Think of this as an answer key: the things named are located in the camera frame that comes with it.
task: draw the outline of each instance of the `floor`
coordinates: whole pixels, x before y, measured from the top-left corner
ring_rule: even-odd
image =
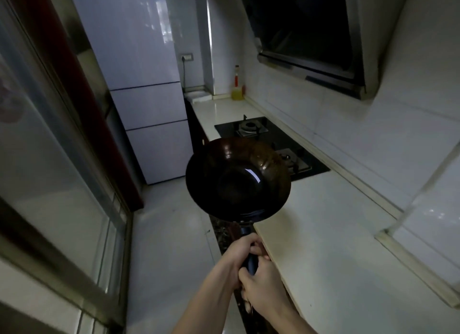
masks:
[[[185,178],[147,186],[144,202],[134,219],[126,332],[170,333],[221,254]],[[234,298],[224,332],[245,333]]]

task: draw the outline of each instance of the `wall socket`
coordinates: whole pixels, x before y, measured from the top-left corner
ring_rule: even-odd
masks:
[[[185,53],[180,55],[180,61],[182,59],[186,62],[192,62],[193,61],[193,53]]]

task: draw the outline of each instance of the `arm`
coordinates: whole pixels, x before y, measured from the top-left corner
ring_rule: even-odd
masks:
[[[268,256],[259,256],[254,276],[241,268],[239,278],[244,286],[242,296],[249,301],[279,334],[316,334],[291,306],[280,273]]]
[[[249,253],[260,254],[252,243],[260,237],[250,234],[233,242],[211,270],[172,334],[221,334],[233,290],[239,287],[238,271]]]

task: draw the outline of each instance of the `person's right hand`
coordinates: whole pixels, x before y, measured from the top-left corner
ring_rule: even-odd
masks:
[[[269,322],[291,308],[280,273],[268,256],[259,256],[254,276],[245,267],[240,269],[238,276],[244,286],[244,299]]]

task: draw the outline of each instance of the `frying pan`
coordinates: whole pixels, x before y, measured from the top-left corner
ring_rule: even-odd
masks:
[[[286,203],[291,178],[281,157],[267,144],[250,138],[221,138],[193,154],[185,173],[190,196],[209,215],[250,225],[271,217]],[[245,262],[253,275],[257,256]]]

